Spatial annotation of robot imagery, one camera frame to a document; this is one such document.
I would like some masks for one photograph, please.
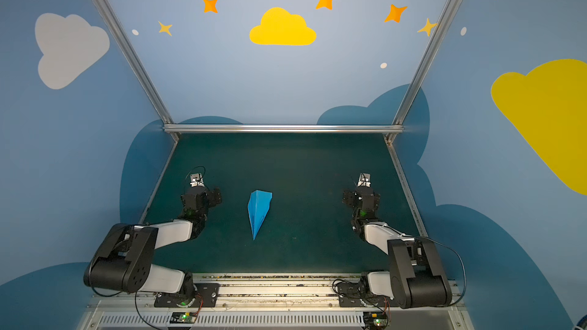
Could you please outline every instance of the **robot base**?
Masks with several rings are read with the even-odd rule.
[[[153,307],[199,308],[202,300],[204,301],[202,307],[215,307],[220,284],[201,283],[196,286],[195,299],[191,304],[189,304],[191,299],[187,299],[185,295],[180,293],[159,293]]]
[[[372,305],[385,307],[385,299],[391,307],[399,307],[397,302],[384,295],[374,295],[366,284],[366,277],[362,277],[358,283],[337,283],[337,291],[341,293],[338,296],[340,307],[371,307]]]

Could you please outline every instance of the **blue paper airplane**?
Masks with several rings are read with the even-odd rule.
[[[249,220],[251,221],[251,230],[253,230],[253,239],[257,237],[260,225],[269,211],[269,202],[273,193],[255,190],[251,193],[249,200]]]

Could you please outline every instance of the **dark green work surface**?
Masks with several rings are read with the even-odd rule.
[[[219,187],[223,203],[210,209],[202,234],[157,249],[154,263],[194,273],[358,273],[385,269],[387,256],[363,242],[350,225],[342,190],[360,172],[381,194],[378,216],[417,234],[378,134],[187,134],[181,137],[146,221],[166,222],[182,209],[191,168],[206,167],[204,183]],[[247,205],[251,193],[273,193],[253,241]]]

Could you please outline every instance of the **yellow cloud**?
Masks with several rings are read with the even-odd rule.
[[[260,26],[253,27],[249,38],[259,45],[310,45],[316,40],[316,32],[306,26],[302,16],[271,8],[263,14]]]
[[[587,195],[587,64],[554,60],[527,76],[506,73],[491,96],[558,178]]]

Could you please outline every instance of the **cable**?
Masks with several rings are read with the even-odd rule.
[[[143,320],[143,322],[144,322],[145,324],[149,325],[149,326],[150,326],[150,327],[152,327],[153,329],[157,329],[157,330],[163,330],[163,329],[160,329],[160,328],[158,328],[158,327],[156,327],[156,326],[153,326],[153,325],[151,325],[150,323],[148,323],[148,322],[147,322],[147,320],[143,319],[143,316],[142,316],[142,315],[141,315],[141,313],[138,311],[138,306],[137,306],[137,293],[138,293],[138,292],[135,292],[135,309],[137,310],[137,315],[138,315],[138,317],[140,317],[140,318],[141,318],[141,320]]]
[[[574,327],[574,329],[579,329],[579,330],[587,329],[587,315],[583,316],[583,318],[580,319],[579,322],[577,322],[577,325]]]
[[[114,232],[110,233],[108,236],[106,236],[106,238],[104,238],[104,241],[106,241],[108,238],[110,238],[116,232],[117,231],[114,231]],[[125,240],[117,243],[114,246],[114,248],[116,248],[118,245],[120,245],[124,241]],[[98,293],[98,291],[94,288],[94,286],[92,285],[92,268],[94,267],[94,265],[96,265],[97,259],[98,259],[97,257],[92,258],[92,262],[90,262],[90,267],[87,269],[87,283],[90,285],[90,288],[92,289],[92,291],[94,291],[94,293],[97,294],[97,295],[99,295],[100,297],[114,297],[117,294],[121,294],[122,291],[117,292],[117,293],[114,293],[114,294],[102,294],[102,293]]]
[[[200,314],[200,311],[202,310],[202,306],[204,305],[204,297],[202,297],[200,294],[196,294],[195,296],[200,297],[200,308],[198,309],[198,312],[195,313],[195,319],[194,319],[194,320],[197,320],[198,316]]]
[[[463,268],[463,291],[461,292],[461,297],[459,297],[456,301],[454,301],[453,303],[451,303],[449,305],[440,305],[440,306],[435,306],[435,307],[450,307],[450,306],[454,306],[455,304],[459,303],[463,299],[463,297],[465,296],[465,292],[467,290],[467,274],[465,273],[465,264],[463,264],[463,259],[461,259],[461,256],[459,255],[459,253],[456,252],[455,250],[453,250],[449,246],[446,246],[444,244],[441,244],[440,242],[434,241],[432,238],[422,237],[422,236],[414,236],[414,238],[420,238],[420,239],[423,238],[425,240],[429,240],[431,242],[434,242],[437,245],[448,248],[450,251],[457,254],[459,261],[461,262],[461,267]]]
[[[344,280],[344,279],[340,279],[340,278],[334,279],[334,281],[332,282],[332,291],[334,291],[334,293],[336,293],[336,294],[337,294],[338,296],[340,296],[340,297],[345,297],[345,298],[349,298],[349,299],[360,299],[361,301],[363,301],[363,302],[367,302],[367,303],[368,303],[368,304],[370,304],[371,306],[373,306],[373,307],[375,307],[375,308],[379,309],[379,311],[381,311],[381,312],[383,312],[383,313],[385,314],[385,317],[386,317],[386,319],[387,319],[387,325],[384,327],[384,329],[385,329],[385,328],[387,328],[387,327],[389,326],[389,317],[387,317],[387,312],[385,312],[385,310],[383,310],[381,307],[379,307],[378,305],[376,305],[376,304],[372,303],[372,302],[369,300],[369,299],[378,298],[378,297],[381,297],[381,296],[379,296],[379,295],[371,295],[371,296],[369,296],[369,298],[367,298],[367,297],[364,297],[364,296],[362,296],[362,295],[359,293],[359,297],[352,297],[352,296],[346,295],[346,294],[344,294],[344,293],[341,293],[341,292],[339,292],[339,291],[337,291],[337,290],[336,290],[336,284],[340,284],[340,283],[353,284],[353,285],[355,285],[355,284],[356,284],[356,283],[353,283],[353,282],[351,282],[351,281]]]
[[[191,175],[192,171],[194,171],[196,168],[203,168],[203,169],[204,169],[204,172],[202,173],[202,177],[200,178],[200,181],[198,181],[198,182],[200,182],[202,185],[204,185],[204,187],[206,187],[206,185],[205,185],[205,184],[204,184],[204,182],[203,182],[204,176],[206,175],[206,167],[204,167],[204,166],[195,166],[194,168],[192,168],[192,169],[191,169],[191,170],[190,170],[190,171],[187,173],[186,177],[185,177],[185,178],[184,178],[184,180],[183,180],[183,184],[182,184],[182,185],[183,185],[183,192],[184,192],[183,194],[186,194],[186,180],[187,180],[187,178],[188,178],[188,177],[190,177],[190,175]]]
[[[389,314],[387,315],[387,326],[389,326],[389,320],[392,318],[392,306],[389,304],[389,302],[387,302],[387,298],[385,299],[385,305],[387,306],[387,309],[389,310]]]

